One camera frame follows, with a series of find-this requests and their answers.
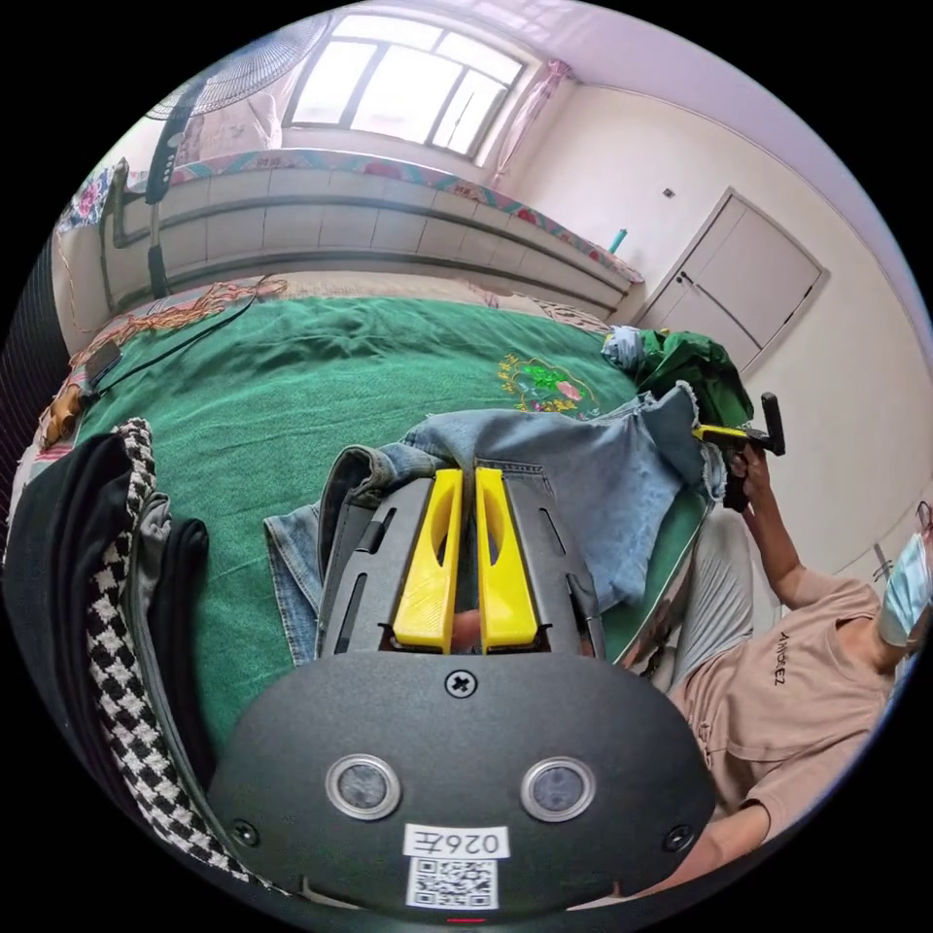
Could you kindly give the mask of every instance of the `white door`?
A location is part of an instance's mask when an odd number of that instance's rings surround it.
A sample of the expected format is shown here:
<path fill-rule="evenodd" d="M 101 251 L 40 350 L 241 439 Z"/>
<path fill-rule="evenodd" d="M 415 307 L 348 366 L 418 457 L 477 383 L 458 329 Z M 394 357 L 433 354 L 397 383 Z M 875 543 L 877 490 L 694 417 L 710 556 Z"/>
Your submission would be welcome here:
<path fill-rule="evenodd" d="M 730 197 L 636 323 L 708 336 L 742 370 L 790 320 L 820 274 L 776 226 Z"/>

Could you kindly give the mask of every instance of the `screw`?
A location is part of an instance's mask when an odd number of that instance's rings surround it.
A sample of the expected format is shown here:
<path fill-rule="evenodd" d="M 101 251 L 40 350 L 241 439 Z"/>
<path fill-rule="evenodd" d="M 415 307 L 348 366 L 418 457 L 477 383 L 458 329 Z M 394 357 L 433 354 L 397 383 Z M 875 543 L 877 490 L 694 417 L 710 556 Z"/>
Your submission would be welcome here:
<path fill-rule="evenodd" d="M 476 678 L 469 671 L 454 671 L 447 675 L 444 689 L 457 700 L 464 700 L 476 692 Z"/>
<path fill-rule="evenodd" d="M 664 837 L 665 852 L 683 852 L 693 842 L 693 830 L 689 826 L 675 826 Z"/>
<path fill-rule="evenodd" d="M 241 846 L 252 848 L 259 845 L 259 833 L 245 819 L 234 820 L 233 838 Z"/>

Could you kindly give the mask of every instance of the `pink curtain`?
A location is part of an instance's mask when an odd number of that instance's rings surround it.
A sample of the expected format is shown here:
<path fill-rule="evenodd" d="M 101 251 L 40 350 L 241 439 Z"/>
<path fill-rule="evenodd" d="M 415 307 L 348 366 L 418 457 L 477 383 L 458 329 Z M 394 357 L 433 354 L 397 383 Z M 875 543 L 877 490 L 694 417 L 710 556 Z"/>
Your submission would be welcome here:
<path fill-rule="evenodd" d="M 508 163 L 522 145 L 528 130 L 535 122 L 544 105 L 554 95 L 560 82 L 570 74 L 570 66 L 565 61 L 554 59 L 547 63 L 547 71 L 538 83 L 531 89 L 525 102 L 519 108 L 518 114 L 512 121 L 505 139 L 502 142 L 502 148 L 499 151 L 499 158 L 496 161 L 496 174 L 493 175 L 489 185 L 490 188 L 496 188 L 499 182 L 505 177 L 508 171 Z"/>

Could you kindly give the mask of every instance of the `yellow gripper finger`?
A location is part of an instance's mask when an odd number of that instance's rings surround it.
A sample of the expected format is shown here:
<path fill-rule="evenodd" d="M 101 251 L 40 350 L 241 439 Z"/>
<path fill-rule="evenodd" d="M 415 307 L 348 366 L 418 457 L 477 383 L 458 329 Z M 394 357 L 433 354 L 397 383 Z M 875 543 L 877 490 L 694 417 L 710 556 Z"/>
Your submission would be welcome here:
<path fill-rule="evenodd" d="M 738 440 L 748 440 L 748 434 L 739 431 L 736 428 L 719 428 L 716 425 L 699 425 L 693 429 L 693 436 L 698 440 L 706 440 L 711 437 L 731 437 Z"/>
<path fill-rule="evenodd" d="M 392 627 L 400 645 L 450 654 L 463 497 L 463 473 L 438 470 Z"/>
<path fill-rule="evenodd" d="M 527 646 L 537 635 L 537 617 L 500 469 L 476 471 L 476 536 L 483 653 Z"/>

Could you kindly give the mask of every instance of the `face mask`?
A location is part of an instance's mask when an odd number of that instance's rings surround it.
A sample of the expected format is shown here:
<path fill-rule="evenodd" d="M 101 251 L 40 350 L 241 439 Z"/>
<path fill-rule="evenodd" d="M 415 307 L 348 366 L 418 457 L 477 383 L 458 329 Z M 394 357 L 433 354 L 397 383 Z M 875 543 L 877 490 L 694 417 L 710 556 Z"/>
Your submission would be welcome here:
<path fill-rule="evenodd" d="M 879 634 L 895 648 L 907 647 L 923 611 L 933 603 L 933 573 L 923 538 L 914 535 L 891 571 L 881 605 Z"/>

